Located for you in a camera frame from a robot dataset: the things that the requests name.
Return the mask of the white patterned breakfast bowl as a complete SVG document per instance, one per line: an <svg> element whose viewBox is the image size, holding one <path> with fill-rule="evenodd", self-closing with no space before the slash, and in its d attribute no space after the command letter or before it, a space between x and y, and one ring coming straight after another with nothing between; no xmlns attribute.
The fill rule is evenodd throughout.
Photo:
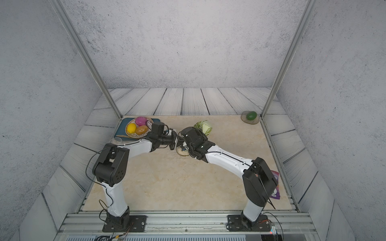
<svg viewBox="0 0 386 241"><path fill-rule="evenodd" d="M176 152L183 157L190 156L187 148L176 147Z"/></svg>

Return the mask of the green oats bag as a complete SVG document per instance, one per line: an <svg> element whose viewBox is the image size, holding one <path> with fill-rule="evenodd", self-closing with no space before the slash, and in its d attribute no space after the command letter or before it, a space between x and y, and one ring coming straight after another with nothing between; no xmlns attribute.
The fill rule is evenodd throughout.
<svg viewBox="0 0 386 241"><path fill-rule="evenodd" d="M194 125L194 128L200 130L203 132L204 135L208 136L212 131L212 125L208 122L208 120L203 120L200 122L197 122Z"/></svg>

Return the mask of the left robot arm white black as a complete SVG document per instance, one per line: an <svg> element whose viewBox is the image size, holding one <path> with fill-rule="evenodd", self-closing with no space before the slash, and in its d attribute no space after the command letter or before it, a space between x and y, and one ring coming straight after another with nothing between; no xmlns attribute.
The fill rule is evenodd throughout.
<svg viewBox="0 0 386 241"><path fill-rule="evenodd" d="M92 169L97 183L104 191L107 207L106 225L124 226L129 221L130 210L124 198L123 184L130 158L155 151L161 146L171 150L183 144L184 140L173 129L165 129L165 124L155 122L151 131L137 141L127 144L108 143L100 151Z"/></svg>

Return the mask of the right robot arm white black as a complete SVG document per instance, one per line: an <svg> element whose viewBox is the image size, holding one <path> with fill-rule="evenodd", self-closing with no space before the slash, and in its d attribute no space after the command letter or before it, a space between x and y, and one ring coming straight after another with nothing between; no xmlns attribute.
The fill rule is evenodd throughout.
<svg viewBox="0 0 386 241"><path fill-rule="evenodd" d="M251 224L256 222L278 186L278 180L265 160L259 157L246 159L227 152L194 127L183 129L181 136L191 157L217 165L242 179L248 199L242 217Z"/></svg>

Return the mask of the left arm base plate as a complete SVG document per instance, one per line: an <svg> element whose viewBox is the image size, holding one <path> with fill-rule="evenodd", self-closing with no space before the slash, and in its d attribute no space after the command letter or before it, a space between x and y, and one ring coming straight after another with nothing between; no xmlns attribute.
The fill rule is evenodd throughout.
<svg viewBox="0 0 386 241"><path fill-rule="evenodd" d="M145 230L147 216L125 215L122 217L108 216L102 228L104 233L142 233Z"/></svg>

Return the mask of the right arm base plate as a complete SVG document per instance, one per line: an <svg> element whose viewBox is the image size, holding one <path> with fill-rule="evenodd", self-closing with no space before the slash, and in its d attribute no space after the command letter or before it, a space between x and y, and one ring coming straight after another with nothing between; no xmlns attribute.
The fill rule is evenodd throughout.
<svg viewBox="0 0 386 241"><path fill-rule="evenodd" d="M228 215L226 229L230 232L271 232L270 220L266 215L260 215L252 222L243 214Z"/></svg>

